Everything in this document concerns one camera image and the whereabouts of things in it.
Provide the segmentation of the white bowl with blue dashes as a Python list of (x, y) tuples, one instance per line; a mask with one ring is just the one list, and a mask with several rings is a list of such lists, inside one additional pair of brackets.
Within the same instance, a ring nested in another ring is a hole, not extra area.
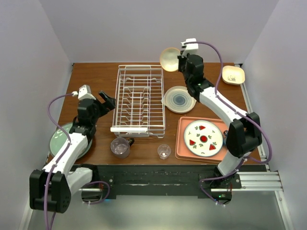
[(178, 56), (180, 51), (177, 48), (170, 47), (165, 49), (160, 55), (160, 65), (168, 72), (178, 71)]

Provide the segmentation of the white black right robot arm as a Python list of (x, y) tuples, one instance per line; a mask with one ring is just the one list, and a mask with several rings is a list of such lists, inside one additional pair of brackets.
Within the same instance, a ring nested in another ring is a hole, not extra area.
[(248, 155), (262, 143), (260, 118), (256, 113), (247, 113), (223, 97), (215, 85), (204, 77), (203, 59), (195, 54), (181, 55), (178, 71), (183, 74), (188, 93), (197, 102), (207, 106), (228, 126), (227, 153), (215, 167), (214, 177), (200, 180), (200, 185), (225, 188)]

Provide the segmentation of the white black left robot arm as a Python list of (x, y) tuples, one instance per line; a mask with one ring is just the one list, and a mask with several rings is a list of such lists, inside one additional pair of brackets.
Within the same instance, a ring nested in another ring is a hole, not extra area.
[(63, 131), (67, 139), (55, 157), (41, 170), (34, 170), (29, 177), (29, 206), (33, 210), (64, 213), (71, 197), (84, 186), (96, 187), (100, 182), (98, 167), (81, 164), (74, 171), (72, 167), (78, 156), (88, 147), (96, 133), (96, 123), (116, 107), (115, 98), (99, 92), (100, 102), (86, 86), (69, 93), (79, 100), (77, 116), (70, 131)]

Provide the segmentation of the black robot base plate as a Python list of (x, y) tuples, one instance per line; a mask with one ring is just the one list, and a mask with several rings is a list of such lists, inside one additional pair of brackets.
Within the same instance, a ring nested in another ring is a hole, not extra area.
[(98, 165), (94, 181), (105, 185), (82, 188), (85, 201), (96, 200), (99, 195), (108, 199), (117, 196), (196, 196), (206, 198), (209, 193), (220, 200), (228, 198), (226, 191), (242, 187), (238, 174), (223, 181), (216, 177), (213, 165)]

